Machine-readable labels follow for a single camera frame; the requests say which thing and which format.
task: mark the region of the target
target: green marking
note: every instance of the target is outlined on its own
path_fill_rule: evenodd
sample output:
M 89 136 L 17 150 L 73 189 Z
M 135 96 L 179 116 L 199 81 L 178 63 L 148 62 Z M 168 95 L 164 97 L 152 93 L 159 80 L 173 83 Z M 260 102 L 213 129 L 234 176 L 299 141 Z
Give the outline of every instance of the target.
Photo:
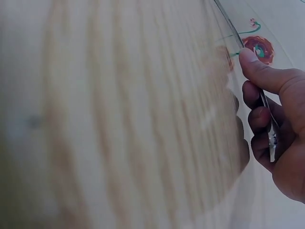
M 258 47 L 258 44 L 257 44 L 254 48 L 255 48 L 255 50 L 258 50 L 258 51 L 259 51 L 259 53 L 256 52 L 256 54 L 257 54 L 259 57 L 262 57 L 262 58 L 265 57 L 265 53 L 264 53 L 263 49 L 262 49 L 261 47 Z
M 254 25 L 257 25 L 257 28 L 255 29 L 255 30 L 251 30 L 251 31 L 248 31 L 248 32 L 239 32 L 238 34 L 246 34 L 246 33 L 254 33 L 254 32 L 257 32 L 257 31 L 259 31 L 260 29 L 261 29 L 261 24 L 260 23 L 258 23 L 258 22 L 254 22 Z M 224 37 L 224 38 L 221 38 L 220 40 L 218 40 L 218 41 L 221 41 L 221 40 L 223 40 L 223 39 L 225 39 L 225 38 L 228 38 L 228 37 L 233 37 L 233 34 L 232 35 L 229 35 L 229 36 L 226 36 L 226 37 Z

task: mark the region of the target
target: light wood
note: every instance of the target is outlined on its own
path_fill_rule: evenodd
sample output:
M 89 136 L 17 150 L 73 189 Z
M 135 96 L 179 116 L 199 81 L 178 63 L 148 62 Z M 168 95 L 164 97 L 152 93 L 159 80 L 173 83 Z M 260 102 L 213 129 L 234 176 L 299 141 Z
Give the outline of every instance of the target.
M 1 228 L 250 221 L 246 203 L 226 200 L 249 154 L 212 1 L 2 0 L 0 10 Z

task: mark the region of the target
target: hand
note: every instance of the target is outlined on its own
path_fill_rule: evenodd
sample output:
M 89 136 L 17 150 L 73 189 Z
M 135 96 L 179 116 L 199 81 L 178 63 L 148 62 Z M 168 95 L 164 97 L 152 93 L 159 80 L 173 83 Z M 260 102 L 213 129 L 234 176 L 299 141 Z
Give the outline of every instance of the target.
M 251 147 L 257 161 L 268 169 L 276 186 L 289 198 L 305 203 L 305 72 L 279 70 L 260 62 L 249 49 L 239 61 L 245 77 L 244 101 L 252 109 L 249 125 L 254 133 Z M 280 126 L 276 161 L 270 163 L 269 109 L 259 105 L 259 88 L 279 95 L 282 106 L 269 99 L 270 111 Z

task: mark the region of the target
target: red scribble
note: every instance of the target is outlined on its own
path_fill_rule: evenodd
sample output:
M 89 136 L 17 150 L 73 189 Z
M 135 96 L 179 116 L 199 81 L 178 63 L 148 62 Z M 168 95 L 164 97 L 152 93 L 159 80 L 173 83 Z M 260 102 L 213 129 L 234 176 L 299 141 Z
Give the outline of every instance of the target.
M 267 65 L 270 65 L 273 62 L 274 49 L 266 38 L 261 36 L 250 36 L 244 38 L 243 42 L 246 48 L 255 52 L 261 62 Z
M 226 60 L 229 65 L 230 72 L 234 68 L 234 60 L 230 57 L 229 51 L 226 46 L 221 45 L 216 48 L 217 56 L 223 60 Z

